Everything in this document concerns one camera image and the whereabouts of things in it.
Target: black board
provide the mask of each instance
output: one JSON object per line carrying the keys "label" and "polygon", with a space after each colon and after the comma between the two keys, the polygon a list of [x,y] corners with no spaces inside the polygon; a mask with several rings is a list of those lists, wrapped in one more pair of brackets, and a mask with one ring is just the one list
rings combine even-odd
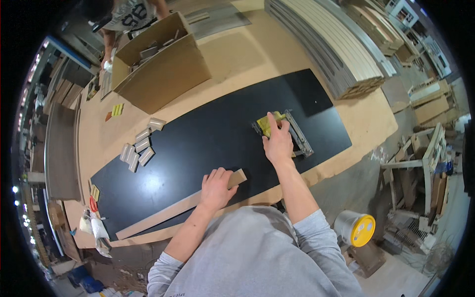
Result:
{"label": "black board", "polygon": [[[346,129],[324,89],[311,72],[301,70],[237,90],[166,124],[150,136],[155,155],[136,173],[119,156],[91,181],[100,190],[98,208],[112,241],[116,232],[201,189],[212,169],[242,168],[242,183],[229,205],[279,184],[266,159],[262,139],[251,123],[267,111],[292,109],[292,116],[315,153],[294,159],[305,172],[351,146]],[[189,217],[192,210],[147,229],[161,230]]]}

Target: printed number on shirt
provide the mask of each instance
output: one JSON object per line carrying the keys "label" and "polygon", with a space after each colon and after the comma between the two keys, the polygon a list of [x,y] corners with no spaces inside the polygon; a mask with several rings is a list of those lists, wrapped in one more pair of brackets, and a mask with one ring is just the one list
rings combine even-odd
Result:
{"label": "printed number on shirt", "polygon": [[147,17],[147,9],[145,8],[143,3],[139,3],[133,8],[132,13],[129,13],[128,15],[125,16],[125,18],[122,19],[122,24],[124,26],[135,27],[139,23],[138,20],[144,19],[146,17]]}

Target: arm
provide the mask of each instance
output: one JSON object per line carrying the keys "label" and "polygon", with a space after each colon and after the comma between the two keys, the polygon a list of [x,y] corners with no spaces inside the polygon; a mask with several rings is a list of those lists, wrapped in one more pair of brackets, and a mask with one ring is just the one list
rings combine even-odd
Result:
{"label": "arm", "polygon": [[155,6],[155,8],[157,9],[157,14],[160,17],[160,19],[164,19],[170,14],[167,4],[165,3],[165,0],[148,0],[148,1],[150,4]]}
{"label": "arm", "polygon": [[104,35],[104,59],[102,59],[101,67],[104,69],[104,63],[111,61],[112,48],[115,44],[115,31],[101,29],[102,34]]}
{"label": "arm", "polygon": [[220,167],[203,176],[200,202],[150,269],[147,285],[149,296],[165,294],[183,264],[200,245],[211,219],[236,194],[238,186],[228,190],[232,173],[231,170],[226,171]]}
{"label": "arm", "polygon": [[267,118],[271,125],[271,137],[267,139],[263,136],[264,150],[277,172],[299,248],[315,261],[342,296],[361,296],[361,288],[346,267],[335,232],[292,161],[294,145],[288,132],[290,124],[282,121],[282,128],[279,129],[271,113],[267,114]]}
{"label": "arm", "polygon": [[267,118],[271,127],[271,137],[270,139],[262,137],[264,150],[277,172],[285,208],[290,221],[295,224],[316,212],[319,207],[292,160],[294,145],[289,133],[289,122],[282,121],[282,127],[279,129],[272,113],[267,113]]}

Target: white wooden frame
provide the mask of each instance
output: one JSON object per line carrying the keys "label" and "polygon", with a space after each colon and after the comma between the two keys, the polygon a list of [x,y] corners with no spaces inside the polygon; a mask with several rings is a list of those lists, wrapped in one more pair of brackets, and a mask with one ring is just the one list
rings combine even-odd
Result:
{"label": "white wooden frame", "polygon": [[394,175],[392,172],[393,168],[414,168],[414,167],[422,167],[424,170],[424,184],[426,190],[426,199],[425,199],[425,207],[424,207],[424,214],[427,216],[430,213],[430,202],[431,202],[431,194],[432,194],[432,174],[437,166],[438,160],[440,156],[445,151],[445,129],[442,127],[440,123],[437,123],[435,128],[427,129],[418,133],[415,133],[411,139],[409,139],[404,146],[400,149],[405,152],[409,146],[413,144],[412,139],[415,139],[414,136],[422,136],[428,135],[431,132],[434,132],[432,138],[430,139],[429,146],[427,147],[426,152],[421,160],[411,160],[411,161],[396,161],[396,157],[398,156],[399,152],[386,164],[381,165],[382,169],[389,170],[389,186],[391,188],[391,199],[392,199],[392,210],[396,211],[398,208],[402,206],[396,204],[396,191],[394,189]]}

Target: grey sweatshirt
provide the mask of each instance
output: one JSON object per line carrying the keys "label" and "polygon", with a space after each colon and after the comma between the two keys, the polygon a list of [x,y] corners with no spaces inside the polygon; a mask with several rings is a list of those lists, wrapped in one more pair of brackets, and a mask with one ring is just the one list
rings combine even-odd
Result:
{"label": "grey sweatshirt", "polygon": [[165,252],[149,296],[363,296],[321,210],[292,226],[277,209],[246,206],[208,227],[186,264]]}

